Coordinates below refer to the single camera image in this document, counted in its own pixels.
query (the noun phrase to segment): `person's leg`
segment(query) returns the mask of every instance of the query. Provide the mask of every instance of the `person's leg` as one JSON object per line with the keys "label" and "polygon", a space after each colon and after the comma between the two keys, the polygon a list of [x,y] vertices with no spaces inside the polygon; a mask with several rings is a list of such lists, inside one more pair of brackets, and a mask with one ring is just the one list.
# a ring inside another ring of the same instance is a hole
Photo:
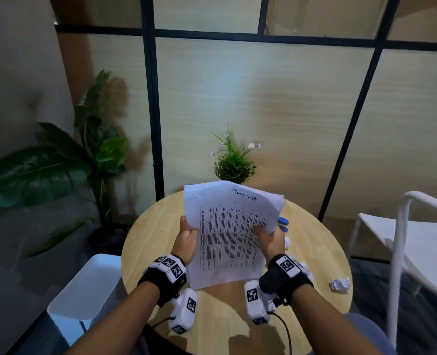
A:
{"label": "person's leg", "polygon": [[353,324],[384,355],[397,355],[383,331],[370,319],[360,314],[348,313],[344,317]]}

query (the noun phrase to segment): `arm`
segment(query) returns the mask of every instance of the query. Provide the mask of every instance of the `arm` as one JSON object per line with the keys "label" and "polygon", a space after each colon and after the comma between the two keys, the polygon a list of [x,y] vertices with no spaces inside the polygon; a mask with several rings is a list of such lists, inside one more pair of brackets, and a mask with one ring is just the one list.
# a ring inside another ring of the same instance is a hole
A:
{"label": "arm", "polygon": [[[197,229],[190,230],[186,217],[181,217],[179,234],[171,254],[179,256],[187,266],[194,256]],[[159,299],[159,289],[150,282],[137,286],[128,297],[88,330],[68,350],[67,355],[129,354]]]}
{"label": "arm", "polygon": [[[261,227],[254,232],[266,265],[276,255],[285,254],[284,233],[278,227],[273,234],[267,234]],[[292,293],[291,307],[317,355],[382,355],[312,286],[297,288]]]}

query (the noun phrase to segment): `wooden table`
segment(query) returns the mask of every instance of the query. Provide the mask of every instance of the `wooden table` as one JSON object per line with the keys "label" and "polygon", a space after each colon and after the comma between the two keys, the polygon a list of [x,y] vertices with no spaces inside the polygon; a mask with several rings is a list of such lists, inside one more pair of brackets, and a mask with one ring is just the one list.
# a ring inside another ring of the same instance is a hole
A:
{"label": "wooden table", "polygon": [[[127,292],[141,278],[142,271],[158,256],[168,254],[184,215],[183,192],[170,195],[148,208],[133,224],[121,254],[121,272]],[[331,278],[352,278],[345,254],[328,229],[298,205],[285,201],[281,216],[289,220],[289,253],[305,262],[315,277],[314,286],[330,304],[346,313],[353,287],[345,294],[332,293]],[[198,291],[198,304],[191,332],[182,336],[170,331],[167,322],[156,328],[164,338],[193,354],[288,354],[284,325],[271,317],[269,325],[255,325],[248,318],[243,286],[245,281],[219,284]],[[173,306],[156,307],[149,323],[170,316]],[[311,348],[291,307],[280,306],[290,332],[293,354],[307,354]]]}

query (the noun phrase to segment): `gray wall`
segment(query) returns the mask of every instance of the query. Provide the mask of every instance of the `gray wall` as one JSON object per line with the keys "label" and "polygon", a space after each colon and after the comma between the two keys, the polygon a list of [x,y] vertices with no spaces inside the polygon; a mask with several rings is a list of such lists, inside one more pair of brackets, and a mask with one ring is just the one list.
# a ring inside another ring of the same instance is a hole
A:
{"label": "gray wall", "polygon": [[[73,109],[49,0],[0,0],[0,157],[36,144],[36,121],[73,132]],[[48,206],[0,209],[0,354],[87,261],[86,224],[48,253],[26,254],[50,233],[96,216],[89,191]]]}

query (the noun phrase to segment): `task list handwriting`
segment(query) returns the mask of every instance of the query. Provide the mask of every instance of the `task list handwriting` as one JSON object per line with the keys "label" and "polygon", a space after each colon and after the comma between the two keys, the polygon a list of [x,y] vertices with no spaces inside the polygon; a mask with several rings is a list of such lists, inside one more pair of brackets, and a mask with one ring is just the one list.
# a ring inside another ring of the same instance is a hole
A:
{"label": "task list handwriting", "polygon": [[256,197],[253,197],[252,195],[245,194],[244,192],[239,192],[237,189],[232,189],[236,195],[241,195],[242,197],[247,197],[248,199],[251,199],[252,201],[256,200]]}

